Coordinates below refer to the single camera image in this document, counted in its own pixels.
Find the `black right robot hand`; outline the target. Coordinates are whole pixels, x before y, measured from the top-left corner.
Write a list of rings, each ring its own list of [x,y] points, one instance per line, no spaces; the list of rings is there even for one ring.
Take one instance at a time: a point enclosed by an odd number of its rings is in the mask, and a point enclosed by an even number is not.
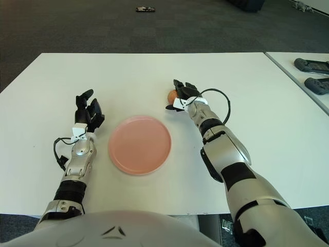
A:
[[[194,98],[202,98],[202,94],[198,91],[196,86],[186,82],[183,83],[177,79],[173,80],[174,89],[168,93],[168,105],[166,110],[170,111],[186,111],[189,103]]]

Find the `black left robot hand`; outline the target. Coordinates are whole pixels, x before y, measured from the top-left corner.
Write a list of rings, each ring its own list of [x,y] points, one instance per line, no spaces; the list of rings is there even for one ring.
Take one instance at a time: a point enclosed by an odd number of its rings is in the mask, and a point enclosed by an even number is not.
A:
[[[101,107],[96,98],[90,104],[87,103],[93,93],[94,91],[90,89],[80,96],[76,96],[77,110],[75,111],[75,125],[72,128],[71,137],[73,142],[80,139],[87,139],[86,134],[94,133],[105,120],[105,116],[102,114]]]

